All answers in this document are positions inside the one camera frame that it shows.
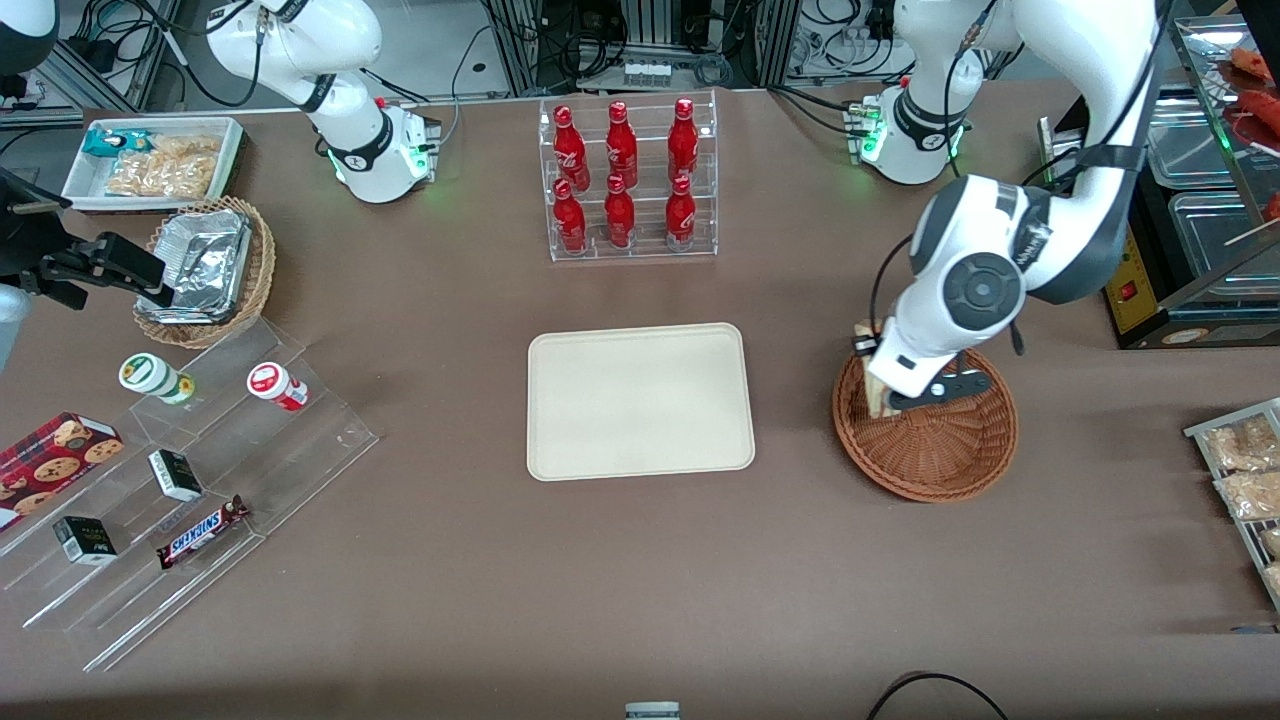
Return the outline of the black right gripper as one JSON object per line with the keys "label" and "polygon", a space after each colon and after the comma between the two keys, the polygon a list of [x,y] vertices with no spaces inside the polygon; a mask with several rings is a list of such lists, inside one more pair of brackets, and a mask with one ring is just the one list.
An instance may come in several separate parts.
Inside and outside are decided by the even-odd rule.
{"label": "black right gripper", "polygon": [[[70,201],[60,195],[1,170],[4,287],[50,299],[73,311],[84,309],[88,293],[70,281],[127,290],[145,297],[172,296],[172,287],[164,282],[165,261],[128,238],[102,232],[92,241],[76,242],[61,224],[61,211],[69,206]],[[47,278],[40,270],[45,256],[61,251],[65,251],[61,277],[69,281]]]}

